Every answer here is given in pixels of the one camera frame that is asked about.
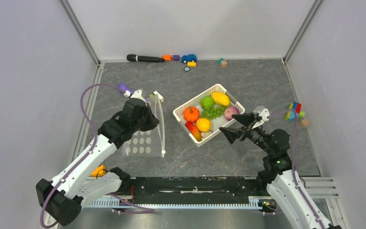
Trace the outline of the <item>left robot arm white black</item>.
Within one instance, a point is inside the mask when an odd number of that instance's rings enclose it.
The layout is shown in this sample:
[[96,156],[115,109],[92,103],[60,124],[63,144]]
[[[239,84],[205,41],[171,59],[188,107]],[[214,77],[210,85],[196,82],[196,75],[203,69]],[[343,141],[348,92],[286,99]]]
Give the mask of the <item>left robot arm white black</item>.
[[51,180],[41,179],[36,184],[41,217],[48,213],[56,220],[54,225],[67,226],[96,199],[115,191],[126,194],[131,188],[130,180],[114,172],[91,182],[86,179],[136,132],[153,130],[158,124],[144,99],[129,99],[122,111],[101,125],[94,139],[70,165]]

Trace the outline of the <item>yellow orange toy fruit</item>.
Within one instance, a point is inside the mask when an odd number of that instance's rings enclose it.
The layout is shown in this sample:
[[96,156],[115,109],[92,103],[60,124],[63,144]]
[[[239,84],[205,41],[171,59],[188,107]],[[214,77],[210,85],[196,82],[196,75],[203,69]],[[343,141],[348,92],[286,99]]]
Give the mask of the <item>yellow orange toy fruit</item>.
[[196,127],[198,128],[198,130],[200,132],[208,132],[211,130],[212,128],[212,123],[209,119],[207,118],[199,118],[196,121]]

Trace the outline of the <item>green toy grapes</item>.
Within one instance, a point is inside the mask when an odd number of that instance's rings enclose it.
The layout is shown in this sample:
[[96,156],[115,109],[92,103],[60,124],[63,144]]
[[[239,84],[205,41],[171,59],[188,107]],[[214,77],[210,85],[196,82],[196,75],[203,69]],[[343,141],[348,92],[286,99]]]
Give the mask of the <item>green toy grapes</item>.
[[220,106],[220,105],[214,106],[209,110],[203,110],[200,117],[207,118],[209,120],[214,120],[218,117],[223,116],[226,108],[227,108],[226,106]]

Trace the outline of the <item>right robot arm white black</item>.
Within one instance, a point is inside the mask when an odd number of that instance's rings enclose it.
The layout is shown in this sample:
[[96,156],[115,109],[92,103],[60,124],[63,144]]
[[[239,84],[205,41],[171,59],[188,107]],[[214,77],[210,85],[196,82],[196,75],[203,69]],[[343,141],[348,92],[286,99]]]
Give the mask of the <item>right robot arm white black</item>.
[[256,177],[256,189],[277,202],[291,226],[294,229],[341,228],[321,212],[304,187],[288,154],[290,135],[283,129],[264,131],[262,124],[268,121],[268,116],[263,114],[234,114],[232,118],[242,127],[220,127],[220,131],[231,144],[248,139],[266,152],[264,168]]

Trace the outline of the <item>orange toy pumpkin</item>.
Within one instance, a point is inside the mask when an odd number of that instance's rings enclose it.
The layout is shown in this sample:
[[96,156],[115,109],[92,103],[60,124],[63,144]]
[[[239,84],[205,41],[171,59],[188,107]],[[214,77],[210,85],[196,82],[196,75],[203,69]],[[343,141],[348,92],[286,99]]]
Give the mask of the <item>orange toy pumpkin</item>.
[[193,106],[189,106],[184,110],[183,118],[187,122],[195,123],[200,118],[200,111]]

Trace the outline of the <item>clear zip top bag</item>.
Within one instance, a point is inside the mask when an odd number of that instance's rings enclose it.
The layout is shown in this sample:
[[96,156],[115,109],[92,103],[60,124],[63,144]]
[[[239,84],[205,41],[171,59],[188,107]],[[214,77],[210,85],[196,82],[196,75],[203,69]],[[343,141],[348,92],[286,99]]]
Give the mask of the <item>clear zip top bag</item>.
[[164,157],[166,154],[162,103],[157,96],[148,97],[146,101],[149,103],[152,113],[160,123],[153,130],[134,133],[132,139],[124,143],[120,148],[122,156]]

